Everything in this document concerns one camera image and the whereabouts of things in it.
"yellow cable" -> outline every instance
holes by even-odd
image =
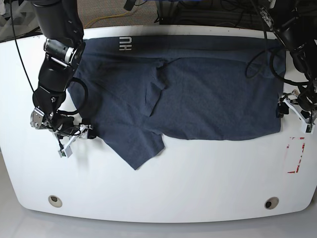
[[[129,11],[127,11],[126,13],[124,14],[120,14],[120,15],[113,15],[113,16],[102,16],[102,17],[97,17],[93,20],[91,20],[90,22],[88,22],[85,26],[84,26],[84,29],[86,29],[90,24],[89,28],[92,27],[96,22],[100,21],[100,20],[104,20],[104,19],[108,19],[108,18],[115,18],[115,17],[122,17],[122,16],[125,16],[126,14],[128,14]]]

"white table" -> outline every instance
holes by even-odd
[[[133,26],[89,29],[85,38],[165,34],[263,37],[262,32],[233,28]],[[44,41],[43,36],[18,40],[35,88]],[[25,208],[101,220],[188,223],[291,213],[311,201],[317,185],[317,136],[302,134],[293,112],[282,120],[280,133],[250,141],[164,136],[163,153],[137,171],[99,138],[77,140],[74,154],[60,158],[52,134],[29,125],[32,92],[14,42],[0,44],[0,52],[0,145],[16,196]],[[304,79],[289,56],[285,77]],[[74,109],[69,96],[62,108]],[[298,173],[289,174],[296,170],[300,156]],[[50,195],[59,197],[63,206],[51,206]],[[279,204],[267,210],[264,203],[271,197],[278,197]]]

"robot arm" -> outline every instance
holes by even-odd
[[[77,13],[77,0],[29,1],[34,7],[43,34],[48,38],[44,45],[46,56],[39,74],[39,85],[33,94],[35,109],[31,115],[31,125],[36,129],[49,129],[58,141],[65,136],[71,136],[66,147],[59,143],[61,156],[69,156],[69,145],[77,137],[95,138],[88,122],[74,125],[74,118],[70,117],[82,107],[74,112],[58,110],[65,100],[66,88],[72,81],[80,83],[85,89],[85,100],[88,97],[85,84],[73,78],[85,48],[83,26]],[[284,94],[279,102],[278,115],[282,117],[288,114],[288,109],[291,108],[306,119],[303,131],[312,133],[317,115],[315,41],[303,30],[296,10],[296,0],[272,0],[269,8],[258,7],[263,20],[290,52],[294,65],[308,80],[294,84],[299,87],[300,93]],[[289,95],[296,98],[289,100]]]
[[[262,6],[260,13],[270,30],[290,52],[296,69],[303,73],[308,80],[296,83],[275,75],[285,83],[298,86],[300,91],[298,93],[294,90],[292,93],[283,95],[279,102],[278,115],[283,117],[284,114],[288,114],[290,108],[300,117],[303,124],[302,132],[312,133],[317,116],[317,45],[313,34],[305,31],[303,19],[296,9],[296,2],[296,0],[271,1],[269,9]],[[277,51],[278,49],[273,51],[270,60],[273,73],[273,59]]]
[[[92,127],[87,121],[74,125],[74,117],[83,105],[74,112],[60,111],[65,101],[66,88],[71,82],[80,83],[88,99],[86,85],[73,75],[79,65],[85,48],[83,25],[77,13],[77,0],[31,0],[39,26],[47,37],[44,44],[46,52],[39,73],[38,88],[33,94],[35,106],[31,115],[31,126],[35,129],[49,129],[58,141],[63,137],[93,139]],[[69,146],[60,141],[61,156],[69,156]]]

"gray floor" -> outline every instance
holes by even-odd
[[[78,14],[85,26],[89,21],[102,16],[123,14],[126,0],[78,0]],[[135,6],[130,13],[123,17],[104,19],[93,27],[127,26],[154,24],[157,18],[155,1],[148,1],[142,6]]]

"wire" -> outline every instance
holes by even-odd
[[[29,31],[29,32],[23,33],[23,34],[21,34],[21,35],[17,35],[17,36],[15,36],[15,37],[18,39],[18,37],[21,36],[21,37],[19,38],[19,39],[21,39],[21,38],[29,37],[29,36],[42,35],[42,33],[37,32],[38,30],[39,30],[39,27],[37,27],[37,28],[35,28],[35,29],[33,29],[33,30]],[[9,38],[9,39],[1,40],[0,43],[1,43],[1,42],[5,42],[5,41],[11,41],[11,40],[14,40],[14,37]]]
[[[157,19],[154,21],[154,23],[158,23],[158,22],[159,22],[159,11],[157,11],[157,13],[158,13],[158,17],[157,17]]]
[[[51,128],[50,128],[50,129],[55,130],[54,132],[57,131],[57,132],[60,132],[60,133],[64,133],[65,135],[70,135],[70,136],[80,135],[80,134],[76,134],[77,132],[80,131],[80,129],[78,129],[78,128],[76,128],[76,127],[69,127],[69,128],[67,128],[67,129],[65,129],[65,130],[59,130],[59,129],[57,129],[56,127],[54,127],[54,126],[51,125]]]
[[[98,21],[100,20],[104,20],[104,19],[109,19],[109,18],[115,18],[115,17],[123,17],[125,16],[126,14],[128,14],[129,11],[123,13],[123,14],[119,14],[119,15],[112,15],[112,16],[102,16],[102,17],[97,17],[93,20],[91,20],[90,22],[88,22],[85,26],[84,26],[84,29],[86,29],[90,24],[89,28],[92,27],[95,23],[97,23]]]
[[[260,17],[260,21],[261,21],[261,26],[262,26],[262,30],[263,30],[263,34],[264,34],[264,58],[263,58],[263,62],[262,62],[261,67],[252,76],[248,76],[248,67],[246,67],[245,77],[247,79],[252,79],[252,78],[256,77],[259,73],[261,73],[261,71],[264,69],[264,67],[266,65],[266,60],[267,60],[267,33],[266,33],[266,30],[265,30],[265,25],[264,25],[264,22],[262,20],[261,15],[260,15],[259,9],[257,8],[257,5],[255,4],[254,0],[250,0],[250,1],[251,1],[252,5],[253,5],[255,11],[257,12],[258,16]]]
[[[239,27],[239,28],[241,28],[241,29],[246,29],[245,27],[238,26],[238,25],[236,25],[236,24],[234,24],[234,23],[232,23],[232,22],[229,22],[229,21],[219,23],[219,24],[217,24],[217,25],[215,25],[215,26],[220,26],[220,25],[223,25],[223,24],[230,24],[230,25],[233,25],[234,27]]]
[[[75,111],[73,111],[73,112],[67,112],[67,111],[58,110],[59,114],[63,114],[63,115],[66,115],[66,116],[76,115],[77,113],[79,113],[80,111],[82,111],[82,110],[85,108],[85,106],[86,106],[86,104],[87,104],[87,102],[88,102],[88,87],[86,86],[86,84],[85,84],[82,80],[80,80],[79,78],[75,78],[75,77],[73,77],[73,78],[70,80],[70,82],[79,83],[79,84],[83,87],[83,89],[84,89],[84,91],[85,91],[85,96],[84,96],[84,101],[83,101],[82,104],[78,107],[77,110],[75,110]]]
[[[206,9],[204,6],[200,6],[200,3],[202,3],[202,1],[195,1],[194,4],[187,4],[184,1],[179,1],[179,3],[181,5],[183,5],[185,8],[189,8],[189,9],[192,9],[192,8],[195,8],[195,9],[204,8],[204,9]],[[211,8],[212,6],[213,6],[213,0],[211,0],[211,4],[208,8]]]
[[[72,129],[70,134],[65,132],[66,130],[69,130],[69,129]],[[76,128],[76,127],[70,127],[70,128],[68,128],[68,129],[66,129],[66,130],[62,131],[62,133],[66,134],[66,135],[70,135],[70,136],[75,136],[75,135],[80,135],[80,134],[81,134],[80,129],[78,129],[78,128]],[[57,140],[58,140],[58,144],[59,144],[60,150],[63,150],[63,149],[64,149],[64,146],[62,145],[59,136],[57,136]]]
[[[234,11],[234,10],[238,9],[237,6],[235,6],[235,7],[232,8],[232,9],[225,8],[224,5],[223,5],[223,3],[222,3],[222,1],[227,2],[227,3],[229,3],[229,4],[231,4],[232,2],[230,2],[230,1],[225,1],[225,0],[220,0],[220,6],[221,6],[224,10],[226,10],[226,11]]]
[[[282,49],[283,49],[282,47],[279,47],[279,48],[275,49],[275,50],[272,52],[272,54],[271,54],[271,56],[270,56],[270,58],[269,58],[269,68],[270,68],[272,74],[273,74],[276,78],[278,78],[279,80],[281,80],[282,82],[287,83],[287,84],[290,84],[290,85],[293,85],[293,86],[308,85],[308,84],[309,84],[309,81],[307,81],[307,82],[294,82],[294,81],[292,81],[292,80],[285,79],[285,78],[283,78],[282,76],[280,76],[280,75],[278,75],[278,74],[276,73],[276,71],[275,71],[275,69],[274,69],[274,64],[273,64],[273,63],[274,63],[274,57],[275,57],[276,54],[277,54],[280,50],[282,50]]]
[[[243,10],[243,11],[240,13],[239,19],[238,19],[237,23],[234,25],[234,27],[233,27],[233,28],[236,28],[236,27],[240,24],[240,22],[241,22],[241,20],[242,20],[242,17],[243,17],[244,12],[245,12],[245,10]]]
[[[142,6],[143,4],[146,4],[148,1],[145,1],[145,2],[143,2],[143,3],[141,3],[141,4],[134,4],[135,6]]]
[[[29,78],[29,75],[28,73],[26,72],[26,69],[25,69],[25,66],[24,66],[24,63],[23,63],[23,60],[22,60],[22,57],[21,57],[21,54],[20,54],[20,50],[19,50],[19,46],[18,46],[18,42],[16,41],[16,35],[15,35],[15,30],[14,30],[14,23],[13,23],[13,13],[12,13],[12,0],[10,0],[10,17],[11,17],[11,26],[12,26],[12,32],[13,32],[13,37],[14,37],[14,41],[15,41],[15,45],[16,45],[16,49],[18,50],[18,53],[19,53],[19,57],[20,57],[20,61],[21,61],[21,64],[23,66],[23,69],[24,69],[24,72],[25,72],[25,75],[26,75],[26,78],[28,79],[29,81],[29,84],[30,84],[30,87],[32,89],[32,92],[34,93],[34,88],[31,84],[31,81],[30,81],[30,78]]]
[[[250,23],[251,23],[250,28],[253,28],[253,18],[252,18],[252,13],[250,12],[250,13],[249,13],[249,15],[250,15]]]

